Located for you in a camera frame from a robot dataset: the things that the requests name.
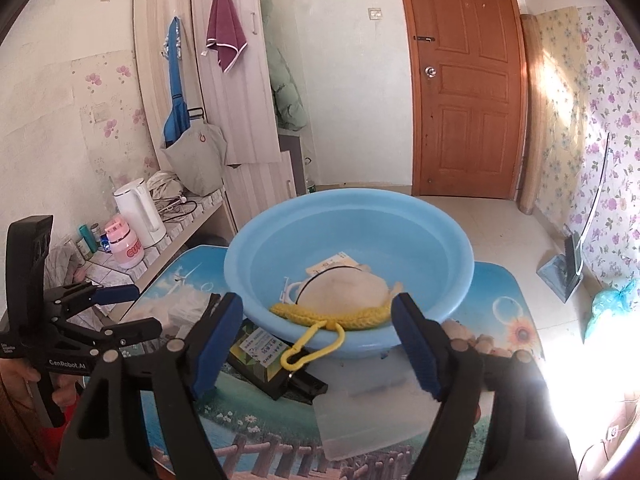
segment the human hand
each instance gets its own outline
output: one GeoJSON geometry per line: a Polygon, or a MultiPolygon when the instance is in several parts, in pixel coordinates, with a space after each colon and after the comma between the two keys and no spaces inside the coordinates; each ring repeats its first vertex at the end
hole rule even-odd
{"type": "MultiPolygon", "coordinates": [[[[40,373],[26,359],[0,359],[0,378],[8,397],[26,408],[33,409],[33,399],[27,381],[38,382],[40,373]]],[[[51,396],[62,410],[76,402],[76,380],[70,375],[52,375],[54,392],[51,396]]]]}

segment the wardrobe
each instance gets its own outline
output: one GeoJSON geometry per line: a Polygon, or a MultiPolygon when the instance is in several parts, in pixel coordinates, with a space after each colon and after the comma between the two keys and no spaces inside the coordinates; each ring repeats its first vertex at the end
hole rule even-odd
{"type": "Polygon", "coordinates": [[[133,0],[133,9],[140,89],[160,168],[172,170],[161,151],[171,111],[168,62],[161,53],[177,16],[182,93],[188,107],[202,108],[206,121],[225,137],[225,199],[240,229],[265,209],[295,197],[296,189],[290,154],[278,143],[260,0],[233,2],[247,47],[227,73],[218,66],[216,52],[202,55],[212,0],[133,0]]]}

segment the electric kettle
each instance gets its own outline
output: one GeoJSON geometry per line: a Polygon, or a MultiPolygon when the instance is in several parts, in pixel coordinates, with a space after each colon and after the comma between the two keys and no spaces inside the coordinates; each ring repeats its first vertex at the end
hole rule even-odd
{"type": "Polygon", "coordinates": [[[113,193],[120,214],[138,235],[146,249],[157,244],[166,234],[144,178],[125,184],[113,193]]]}

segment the tiled floor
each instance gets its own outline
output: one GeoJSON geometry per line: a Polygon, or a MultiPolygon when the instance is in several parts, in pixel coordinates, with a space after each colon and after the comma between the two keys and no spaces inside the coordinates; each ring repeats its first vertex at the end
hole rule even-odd
{"type": "MultiPolygon", "coordinates": [[[[582,334],[591,311],[591,297],[581,285],[563,304],[543,283],[536,270],[560,249],[533,216],[522,214],[514,202],[479,198],[423,197],[447,212],[464,229],[475,258],[509,270],[520,285],[542,340],[546,362],[541,365],[574,456],[580,462],[589,450],[580,480],[596,477],[606,459],[599,440],[618,412],[624,412],[622,393],[601,392],[593,386],[582,334]]],[[[620,428],[626,419],[621,419],[620,428]]],[[[607,449],[613,451],[611,444],[607,449]]]]}

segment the purple towel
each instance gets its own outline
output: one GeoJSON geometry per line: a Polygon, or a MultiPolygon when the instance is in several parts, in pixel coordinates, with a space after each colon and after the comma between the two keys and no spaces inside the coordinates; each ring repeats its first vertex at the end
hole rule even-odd
{"type": "Polygon", "coordinates": [[[222,72],[229,70],[246,47],[233,0],[213,0],[207,29],[207,48],[218,52],[222,72]]]}

